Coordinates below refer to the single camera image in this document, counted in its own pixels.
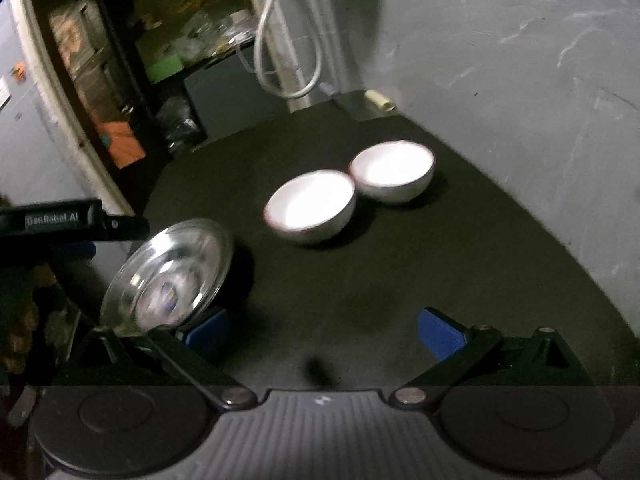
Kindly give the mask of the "steel plate with sticker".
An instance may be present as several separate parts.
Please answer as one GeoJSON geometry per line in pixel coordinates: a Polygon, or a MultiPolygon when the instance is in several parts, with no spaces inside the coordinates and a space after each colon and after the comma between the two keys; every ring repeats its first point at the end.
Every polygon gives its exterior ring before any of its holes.
{"type": "Polygon", "coordinates": [[[206,311],[231,268],[233,237],[207,219],[179,222],[142,244],[104,295],[100,323],[122,337],[178,328],[206,311]]]}

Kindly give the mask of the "white ceramic bowl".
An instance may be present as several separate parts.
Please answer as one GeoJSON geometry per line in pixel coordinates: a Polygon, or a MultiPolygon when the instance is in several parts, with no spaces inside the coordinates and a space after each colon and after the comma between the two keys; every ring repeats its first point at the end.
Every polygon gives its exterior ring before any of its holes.
{"type": "Polygon", "coordinates": [[[349,174],[363,196],[384,204],[403,204],[427,189],[435,166],[436,157],[426,146],[386,141],[360,152],[349,164],[349,174]]]}
{"type": "Polygon", "coordinates": [[[334,237],[352,218],[356,186],[348,174],[322,169],[289,180],[272,194],[264,211],[266,225],[295,244],[334,237]]]}

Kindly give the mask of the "green box on shelf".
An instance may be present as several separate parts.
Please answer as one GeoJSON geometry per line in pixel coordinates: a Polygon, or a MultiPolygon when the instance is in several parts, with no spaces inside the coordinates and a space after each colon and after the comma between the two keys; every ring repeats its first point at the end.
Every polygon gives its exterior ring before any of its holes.
{"type": "Polygon", "coordinates": [[[171,55],[166,56],[166,58],[162,58],[161,60],[155,62],[151,66],[146,69],[146,74],[149,77],[149,80],[152,84],[157,84],[158,82],[174,76],[175,74],[180,73],[184,69],[184,65],[182,59],[179,55],[171,55]]]}

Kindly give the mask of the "dark grey cabinet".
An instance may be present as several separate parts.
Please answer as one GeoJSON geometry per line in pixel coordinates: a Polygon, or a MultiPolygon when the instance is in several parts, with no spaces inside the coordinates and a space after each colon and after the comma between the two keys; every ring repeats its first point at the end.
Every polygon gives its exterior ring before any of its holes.
{"type": "Polygon", "coordinates": [[[288,114],[286,103],[265,92],[237,54],[200,68],[184,84],[211,141],[288,114]]]}

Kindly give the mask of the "orange wall hook ornament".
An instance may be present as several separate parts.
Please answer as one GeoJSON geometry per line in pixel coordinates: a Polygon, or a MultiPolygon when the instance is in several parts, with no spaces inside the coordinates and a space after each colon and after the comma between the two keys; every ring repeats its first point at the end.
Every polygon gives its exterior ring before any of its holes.
{"type": "Polygon", "coordinates": [[[15,63],[12,67],[11,75],[16,81],[23,82],[26,79],[25,63],[24,62],[15,63]]]}

